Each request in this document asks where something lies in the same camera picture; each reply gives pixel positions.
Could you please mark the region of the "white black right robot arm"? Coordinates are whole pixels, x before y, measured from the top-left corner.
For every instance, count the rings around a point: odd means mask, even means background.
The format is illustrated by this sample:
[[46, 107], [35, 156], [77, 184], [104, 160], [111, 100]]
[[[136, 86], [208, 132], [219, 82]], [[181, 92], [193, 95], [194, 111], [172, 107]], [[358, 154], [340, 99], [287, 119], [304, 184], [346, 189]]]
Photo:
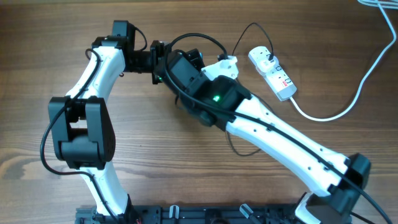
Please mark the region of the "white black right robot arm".
[[221, 54], [204, 66], [199, 53], [174, 50], [162, 59], [161, 78], [203, 125], [257, 146], [308, 187], [294, 212], [301, 222], [348, 223], [365, 196], [369, 160], [325, 148], [282, 121], [236, 81], [236, 63], [236, 57]]

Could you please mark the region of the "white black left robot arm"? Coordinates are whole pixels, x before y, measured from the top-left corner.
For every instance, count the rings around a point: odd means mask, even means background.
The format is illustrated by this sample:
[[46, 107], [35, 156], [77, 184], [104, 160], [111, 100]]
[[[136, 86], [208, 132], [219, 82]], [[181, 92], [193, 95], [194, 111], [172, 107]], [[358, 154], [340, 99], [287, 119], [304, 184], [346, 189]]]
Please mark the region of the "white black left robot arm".
[[82, 176], [96, 201], [76, 210], [75, 223], [162, 223], [162, 207], [135, 207], [119, 182], [112, 162], [116, 136], [106, 102], [123, 72], [153, 72], [166, 50], [159, 41], [146, 52], [134, 50], [132, 37], [98, 37], [85, 51], [89, 64], [78, 83], [50, 100], [40, 159], [53, 174]]

